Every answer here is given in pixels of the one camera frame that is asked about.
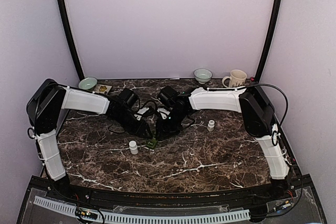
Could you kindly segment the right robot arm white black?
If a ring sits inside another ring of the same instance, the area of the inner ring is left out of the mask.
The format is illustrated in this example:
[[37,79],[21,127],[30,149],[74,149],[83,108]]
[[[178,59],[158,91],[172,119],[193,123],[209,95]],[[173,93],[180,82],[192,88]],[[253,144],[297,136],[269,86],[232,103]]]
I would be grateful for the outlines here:
[[275,108],[263,91],[262,84],[237,88],[190,88],[182,93],[172,87],[163,88],[158,97],[170,109],[165,118],[155,124],[156,139],[164,139],[182,130],[182,121],[199,110],[225,110],[242,114],[246,132],[259,143],[269,165],[270,177],[276,182],[268,188],[273,200],[280,199],[288,191],[284,179],[290,165],[279,143],[281,123],[275,116]]

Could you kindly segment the right black frame post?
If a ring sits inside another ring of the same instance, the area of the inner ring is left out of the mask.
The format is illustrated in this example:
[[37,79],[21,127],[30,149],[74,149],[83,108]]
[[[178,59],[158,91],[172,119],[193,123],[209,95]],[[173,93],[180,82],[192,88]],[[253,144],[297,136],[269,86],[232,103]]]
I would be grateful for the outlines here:
[[280,11],[281,0],[274,0],[269,20],[269,25],[266,33],[266,38],[263,46],[263,50],[261,52],[259,64],[257,67],[257,71],[254,76],[254,80],[259,82],[262,78],[264,68],[266,66],[267,58],[269,55],[272,39],[275,33],[277,19]]

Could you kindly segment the left black frame post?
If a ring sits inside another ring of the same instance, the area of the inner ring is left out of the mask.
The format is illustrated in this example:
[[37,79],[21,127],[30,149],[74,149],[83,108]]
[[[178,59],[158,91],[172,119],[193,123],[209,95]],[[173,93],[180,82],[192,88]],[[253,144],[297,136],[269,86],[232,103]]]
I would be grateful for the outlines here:
[[66,8],[66,2],[65,0],[57,0],[57,4],[58,4],[62,26],[63,26],[64,33],[66,36],[66,41],[67,41],[68,48],[70,51],[71,59],[75,67],[78,79],[82,80],[85,78],[85,75],[84,75],[84,72],[83,72],[83,69],[80,63],[80,59],[79,59],[76,45],[75,45],[75,40],[74,40],[72,30],[70,27],[69,17],[68,17],[67,8]]

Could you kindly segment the black frame post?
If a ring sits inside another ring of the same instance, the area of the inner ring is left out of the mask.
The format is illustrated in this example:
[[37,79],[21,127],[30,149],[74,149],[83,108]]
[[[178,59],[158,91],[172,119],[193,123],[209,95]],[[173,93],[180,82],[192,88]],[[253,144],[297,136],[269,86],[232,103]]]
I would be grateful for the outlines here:
[[62,26],[63,26],[64,33],[66,36],[66,41],[67,41],[68,48],[70,51],[71,59],[75,67],[78,79],[82,80],[85,78],[85,75],[84,75],[84,72],[83,72],[83,69],[80,63],[80,59],[79,59],[76,45],[75,45],[75,40],[74,40],[72,30],[70,27],[69,17],[68,17],[67,8],[66,8],[66,2],[65,0],[57,0],[57,4],[58,4]]
[[266,66],[267,58],[269,55],[272,39],[275,33],[277,19],[280,11],[281,0],[274,0],[269,20],[269,25],[266,33],[266,38],[263,46],[263,50],[261,52],[259,64],[257,67],[257,71],[254,76],[254,80],[259,82],[262,78],[264,68]]

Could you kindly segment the pale green bowl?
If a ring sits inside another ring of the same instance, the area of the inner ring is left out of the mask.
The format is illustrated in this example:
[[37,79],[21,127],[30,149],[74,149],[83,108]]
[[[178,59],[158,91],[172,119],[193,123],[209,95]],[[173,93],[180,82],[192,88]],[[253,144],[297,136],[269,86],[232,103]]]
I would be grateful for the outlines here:
[[194,78],[200,84],[205,84],[211,80],[213,73],[208,69],[196,69],[194,71]]
[[82,79],[79,84],[78,88],[81,90],[92,91],[96,85],[98,84],[98,80],[94,77],[87,77]]

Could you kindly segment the pale green bowl left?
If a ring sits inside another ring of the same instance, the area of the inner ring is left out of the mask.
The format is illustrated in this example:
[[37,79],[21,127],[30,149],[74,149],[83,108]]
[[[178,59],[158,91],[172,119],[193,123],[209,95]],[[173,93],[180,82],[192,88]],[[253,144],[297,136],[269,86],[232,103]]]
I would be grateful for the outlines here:
[[92,91],[96,85],[98,84],[98,80],[94,77],[87,77],[82,79],[79,84],[78,88],[81,90]]

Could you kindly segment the cream ceramic mug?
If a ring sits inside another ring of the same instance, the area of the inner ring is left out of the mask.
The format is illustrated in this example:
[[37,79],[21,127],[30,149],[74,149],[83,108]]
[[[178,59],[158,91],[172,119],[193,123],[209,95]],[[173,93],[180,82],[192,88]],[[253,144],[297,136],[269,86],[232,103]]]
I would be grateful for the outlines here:
[[225,76],[222,79],[222,85],[225,88],[241,87],[245,84],[246,79],[247,79],[246,72],[235,69],[230,72],[229,76]]

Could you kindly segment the pale green bowl right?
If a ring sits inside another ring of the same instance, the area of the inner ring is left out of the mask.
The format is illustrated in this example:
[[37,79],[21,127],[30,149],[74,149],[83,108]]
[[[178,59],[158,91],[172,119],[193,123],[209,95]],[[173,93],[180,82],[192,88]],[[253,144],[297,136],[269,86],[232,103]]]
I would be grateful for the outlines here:
[[208,69],[196,69],[194,71],[194,78],[200,84],[205,84],[211,80],[213,73]]

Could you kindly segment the green weekly pill organizer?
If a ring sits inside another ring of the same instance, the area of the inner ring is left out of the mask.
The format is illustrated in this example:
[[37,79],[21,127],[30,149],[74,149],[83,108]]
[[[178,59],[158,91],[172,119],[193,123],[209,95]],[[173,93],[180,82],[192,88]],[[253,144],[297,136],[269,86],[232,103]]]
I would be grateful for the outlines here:
[[157,140],[155,138],[152,138],[150,140],[146,140],[146,142],[145,142],[145,146],[149,149],[152,149],[152,150],[155,149],[156,145],[157,145]]

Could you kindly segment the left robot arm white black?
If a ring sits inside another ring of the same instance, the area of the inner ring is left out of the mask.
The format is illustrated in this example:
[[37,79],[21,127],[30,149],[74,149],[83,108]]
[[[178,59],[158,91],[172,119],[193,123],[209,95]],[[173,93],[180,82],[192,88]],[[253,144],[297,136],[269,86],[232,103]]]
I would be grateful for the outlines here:
[[105,114],[118,122],[129,134],[144,139],[151,139],[153,134],[144,119],[133,110],[139,97],[125,88],[111,97],[90,91],[80,90],[58,84],[53,79],[46,79],[26,105],[30,122],[30,138],[37,144],[39,158],[47,174],[53,181],[66,177],[57,144],[57,124],[62,110],[76,110],[95,114]]

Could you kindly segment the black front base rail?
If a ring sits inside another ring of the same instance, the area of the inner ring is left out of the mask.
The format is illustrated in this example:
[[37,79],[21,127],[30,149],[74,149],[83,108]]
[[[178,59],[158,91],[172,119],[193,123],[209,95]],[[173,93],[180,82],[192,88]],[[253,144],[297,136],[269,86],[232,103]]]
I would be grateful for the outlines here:
[[111,207],[112,205],[142,206],[142,207],[189,207],[228,204],[231,206],[264,205],[275,197],[269,193],[270,185],[256,186],[245,189],[211,191],[205,193],[130,193],[95,189],[67,184],[68,190],[77,194],[87,203]]

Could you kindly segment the white pill bottle front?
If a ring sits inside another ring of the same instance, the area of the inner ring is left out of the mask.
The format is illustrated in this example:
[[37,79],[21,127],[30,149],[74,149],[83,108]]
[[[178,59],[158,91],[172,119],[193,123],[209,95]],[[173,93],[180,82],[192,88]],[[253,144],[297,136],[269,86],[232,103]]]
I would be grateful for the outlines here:
[[131,154],[136,155],[139,151],[138,151],[138,145],[136,143],[136,141],[130,141],[129,142],[129,149]]

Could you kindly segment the patterned coaster under bowl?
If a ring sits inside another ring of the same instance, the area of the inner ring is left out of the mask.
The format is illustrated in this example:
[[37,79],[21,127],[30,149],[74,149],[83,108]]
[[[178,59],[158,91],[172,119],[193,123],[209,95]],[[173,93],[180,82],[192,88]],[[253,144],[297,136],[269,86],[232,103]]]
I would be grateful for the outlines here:
[[93,92],[107,95],[111,89],[112,89],[112,86],[110,85],[98,84],[94,87]]

